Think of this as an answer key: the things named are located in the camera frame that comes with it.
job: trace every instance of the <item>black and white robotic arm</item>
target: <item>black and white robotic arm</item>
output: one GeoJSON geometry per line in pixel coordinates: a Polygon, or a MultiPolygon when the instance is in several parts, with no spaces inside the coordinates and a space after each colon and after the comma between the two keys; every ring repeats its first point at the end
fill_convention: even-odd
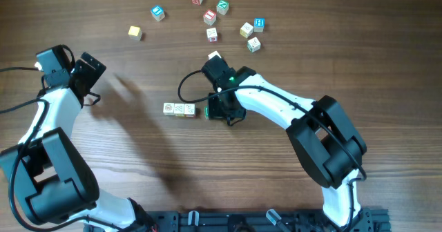
{"type": "MultiPolygon", "coordinates": [[[[79,221],[108,232],[140,229],[154,232],[198,231],[194,228],[202,222],[198,222],[201,219],[195,217],[196,213],[175,221],[180,215],[174,212],[170,223],[158,227],[157,217],[145,212],[132,199],[115,197],[99,189],[93,172],[70,141],[75,118],[84,106],[84,97],[90,94],[90,89],[106,67],[87,53],[81,56],[82,60],[69,62],[63,46],[45,50],[37,54],[37,58],[49,85],[40,91],[39,98],[46,100],[48,107],[39,102],[29,131],[16,146],[0,154],[0,166],[8,179],[16,171],[14,194],[26,217],[37,225],[79,221]],[[42,115],[44,120],[39,130],[33,133],[42,115]],[[23,143],[30,136],[29,147],[23,149],[23,143]],[[13,162],[17,157],[20,157],[20,162],[15,170],[13,162]],[[35,176],[49,166],[54,167],[56,175],[37,182],[35,176]],[[189,219],[189,223],[185,222],[186,227],[183,225],[181,228],[183,219],[189,219]]],[[[315,101],[292,95],[271,85],[252,69],[243,67],[237,72],[229,68],[219,57],[207,61],[201,72],[215,90],[205,98],[209,103],[209,117],[226,118],[230,124],[234,119],[244,119],[247,110],[252,110],[286,130],[302,167],[321,185],[323,213],[337,231],[360,213],[353,180],[358,175],[366,145],[336,100],[325,96],[315,101]],[[319,140],[316,133],[321,127],[330,128],[333,134],[319,140]]],[[[182,83],[178,95],[187,102],[180,95],[182,83]]],[[[203,225],[208,224],[209,220],[206,220],[203,225]]],[[[36,231],[32,226],[24,226],[36,231]]],[[[224,231],[221,225],[214,228],[224,231]]]]}

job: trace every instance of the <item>wooden table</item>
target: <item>wooden table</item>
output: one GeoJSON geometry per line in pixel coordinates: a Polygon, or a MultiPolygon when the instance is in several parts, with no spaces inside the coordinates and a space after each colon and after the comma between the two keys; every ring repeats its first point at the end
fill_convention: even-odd
{"type": "MultiPolygon", "coordinates": [[[[230,66],[249,66],[291,93],[336,98],[368,145],[360,203],[389,209],[394,231],[440,231],[442,1],[227,0],[215,23],[220,41],[209,43],[202,15],[218,1],[0,0],[0,67],[33,66],[35,53],[57,44],[106,64],[93,88],[103,100],[83,109],[72,141],[103,189],[146,210],[320,209],[319,185],[266,118],[250,112],[230,128],[204,115],[162,114],[164,102],[179,102],[181,78],[217,50],[230,66]],[[154,5],[164,20],[152,18],[154,5]],[[252,54],[239,30],[255,17],[266,28],[252,34],[262,43],[252,54]],[[141,27],[141,42],[128,38],[130,26],[141,27]]],[[[35,98],[40,76],[1,73],[0,107],[35,98]]],[[[211,85],[200,75],[183,88],[191,99],[211,85]]],[[[35,111],[1,116],[2,149],[17,143],[35,111]]],[[[1,230],[23,231],[7,192],[1,174],[1,230]]]]}

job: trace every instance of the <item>table surface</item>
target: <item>table surface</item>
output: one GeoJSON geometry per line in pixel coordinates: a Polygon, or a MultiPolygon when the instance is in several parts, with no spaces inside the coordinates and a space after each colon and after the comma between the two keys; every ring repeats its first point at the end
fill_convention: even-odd
{"type": "MultiPolygon", "coordinates": [[[[217,50],[230,67],[253,68],[291,93],[337,99],[368,147],[362,206],[389,209],[394,231],[440,231],[442,0],[227,1],[214,24],[219,42],[209,43],[202,15],[218,0],[0,0],[0,67],[33,66],[36,52],[57,44],[106,64],[93,88],[102,101],[83,108],[72,141],[104,190],[146,210],[320,209],[319,185],[266,118],[250,112],[230,128],[201,114],[163,115],[164,102],[180,102],[183,76],[217,50]],[[154,5],[165,10],[160,22],[154,5]],[[262,46],[250,53],[240,27],[255,17],[266,27],[252,34],[262,46]],[[130,26],[142,29],[142,41],[129,39],[130,26]]],[[[35,98],[40,76],[1,73],[0,107],[35,98]]],[[[200,75],[183,88],[193,99],[211,85],[200,75]]],[[[17,143],[35,111],[1,116],[2,149],[17,143]]],[[[7,192],[0,174],[0,227],[23,231],[7,192]]]]}

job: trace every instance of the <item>white arm segment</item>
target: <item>white arm segment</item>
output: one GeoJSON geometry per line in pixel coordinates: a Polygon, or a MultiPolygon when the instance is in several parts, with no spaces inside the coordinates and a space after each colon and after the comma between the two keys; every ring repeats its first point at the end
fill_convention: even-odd
{"type": "MultiPolygon", "coordinates": [[[[78,98],[74,92],[69,88],[62,88],[54,90],[42,97],[49,102],[48,114],[41,125],[41,128],[34,139],[38,139],[43,136],[44,133],[51,131],[52,129],[61,127],[68,137],[72,134],[75,118],[81,110],[81,105],[78,102],[78,98]]],[[[35,115],[32,124],[28,132],[20,139],[20,143],[24,143],[30,136],[35,124],[38,122],[41,114],[43,113],[44,104],[38,102],[39,108],[35,115]]]]}
{"type": "MultiPolygon", "coordinates": [[[[259,74],[247,77],[240,86],[262,86],[298,103],[307,111],[313,108],[311,105],[311,103],[314,102],[313,99],[297,97],[285,90],[281,90],[265,81],[259,74]]],[[[294,107],[289,105],[286,101],[265,91],[258,89],[239,89],[235,91],[235,94],[243,108],[264,115],[283,129],[287,129],[291,125],[293,119],[304,116],[302,111],[294,109],[294,107]]]]}
{"type": "MultiPolygon", "coordinates": [[[[343,179],[343,183],[339,188],[333,187],[324,188],[324,214],[339,227],[345,226],[348,223],[350,215],[350,190],[347,183],[358,176],[359,170],[353,170],[343,179]]],[[[353,202],[354,212],[353,218],[358,215],[361,209],[361,205],[358,202],[358,196],[356,194],[356,183],[353,182],[353,202]]]]}
{"type": "MultiPolygon", "coordinates": [[[[268,88],[269,90],[273,90],[292,100],[293,102],[297,102],[307,111],[313,108],[311,105],[311,103],[314,101],[313,99],[297,97],[284,90],[281,90],[280,88],[275,87],[269,82],[265,81],[259,74],[247,77],[240,84],[240,86],[248,85],[262,86],[268,88]]],[[[277,125],[281,126],[283,129],[287,129],[291,125],[291,121],[293,119],[299,119],[304,116],[302,111],[294,110],[293,106],[290,106],[287,102],[281,100],[281,98],[265,91],[259,91],[258,89],[239,89],[235,91],[235,94],[242,107],[264,115],[277,125]]],[[[345,179],[343,179],[343,183],[341,186],[339,186],[339,188],[323,188],[324,214],[338,226],[345,226],[348,222],[350,212],[350,194],[347,183],[350,179],[355,178],[357,175],[358,170],[353,170],[345,179]]],[[[355,182],[353,183],[353,186],[355,217],[360,211],[361,205],[358,203],[355,182]]]]}
{"type": "MultiPolygon", "coordinates": [[[[41,125],[37,136],[34,139],[38,139],[43,136],[44,133],[51,131],[52,129],[61,127],[65,134],[70,137],[72,135],[72,129],[74,126],[75,118],[77,118],[81,105],[78,102],[78,98],[70,88],[62,88],[54,90],[42,97],[49,102],[48,114],[41,125]]],[[[25,142],[30,136],[35,124],[39,120],[43,113],[44,104],[38,102],[39,108],[31,127],[28,132],[21,138],[19,143],[25,142]]],[[[69,219],[78,218],[83,215],[89,215],[91,218],[96,218],[103,222],[114,224],[120,228],[126,228],[135,221],[135,213],[132,204],[129,200],[115,197],[106,191],[99,190],[99,198],[96,201],[97,207],[92,210],[84,210],[75,215],[69,217],[69,219]]],[[[107,226],[102,226],[90,222],[93,226],[103,228],[106,232],[116,231],[115,229],[107,226]]]]}
{"type": "MultiPolygon", "coordinates": [[[[115,197],[114,195],[100,189],[99,198],[95,203],[97,204],[95,209],[78,212],[77,214],[70,216],[69,220],[84,215],[89,215],[91,218],[114,224],[122,229],[128,227],[135,221],[135,212],[133,210],[131,201],[127,199],[115,197]]],[[[116,229],[96,224],[94,222],[89,222],[88,224],[102,228],[105,230],[105,232],[117,231],[116,229]]]]}

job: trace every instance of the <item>robotic arm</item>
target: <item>robotic arm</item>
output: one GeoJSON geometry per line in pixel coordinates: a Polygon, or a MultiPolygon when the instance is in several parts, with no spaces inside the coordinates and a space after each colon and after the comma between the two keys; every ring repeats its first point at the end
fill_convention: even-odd
{"type": "MultiPolygon", "coordinates": [[[[212,58],[201,69],[216,91],[205,98],[209,103],[209,117],[226,118],[230,124],[236,118],[244,119],[247,110],[253,110],[285,129],[302,167],[323,189],[325,202],[321,214],[310,213],[302,222],[304,216],[300,213],[281,213],[281,217],[274,210],[270,210],[272,213],[268,213],[267,218],[261,213],[146,212],[130,198],[115,197],[99,189],[93,172],[69,137],[76,116],[85,106],[84,97],[90,94],[106,67],[86,52],[77,62],[71,53],[69,62],[64,48],[56,46],[37,54],[39,66],[45,72],[44,80],[49,85],[40,90],[39,98],[46,100],[49,107],[39,103],[26,135],[16,146],[0,153],[0,166],[6,176],[17,173],[14,194],[32,223],[50,222],[60,224],[55,227],[60,228],[80,221],[87,224],[86,231],[94,232],[259,232],[280,231],[269,220],[282,231],[322,231],[317,229],[319,221],[324,226],[328,224],[328,231],[339,231],[350,220],[351,228],[358,226],[361,232],[371,231],[371,227],[365,227],[371,217],[361,216],[363,211],[357,202],[356,187],[351,189],[347,185],[358,175],[355,161],[361,164],[366,145],[336,100],[328,96],[319,101],[297,97],[271,85],[250,68],[243,67],[238,72],[229,68],[219,57],[212,58]],[[42,115],[44,119],[34,134],[42,115]],[[335,135],[319,140],[316,133],[321,126],[330,127],[335,135]],[[30,137],[33,138],[29,147],[22,148],[30,137]],[[341,147],[345,147],[353,160],[341,147]],[[14,169],[13,162],[17,158],[20,161],[14,169]],[[35,180],[49,166],[54,167],[56,174],[42,181],[35,180]],[[358,218],[362,225],[351,223],[353,218],[358,218]]],[[[12,206],[12,211],[20,222],[17,208],[12,206]]],[[[53,231],[20,223],[32,231],[53,231]]]]}

